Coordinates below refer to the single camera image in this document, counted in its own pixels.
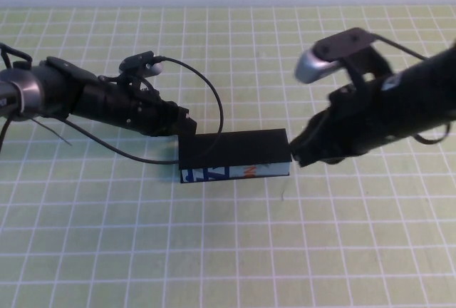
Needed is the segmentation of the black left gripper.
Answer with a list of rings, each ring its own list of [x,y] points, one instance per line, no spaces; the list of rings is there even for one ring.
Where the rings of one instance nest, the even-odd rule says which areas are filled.
[[[71,114],[135,131],[146,136],[195,135],[189,110],[164,101],[155,89],[113,83],[86,85]]]

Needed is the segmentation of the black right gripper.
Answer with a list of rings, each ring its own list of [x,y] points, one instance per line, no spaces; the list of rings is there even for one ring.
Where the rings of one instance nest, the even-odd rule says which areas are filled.
[[[392,142],[392,118],[382,99],[384,82],[367,82],[368,102],[363,107],[353,103],[350,93],[334,91],[337,100],[313,116],[305,132],[289,143],[298,164],[303,168],[317,162],[339,163]]]

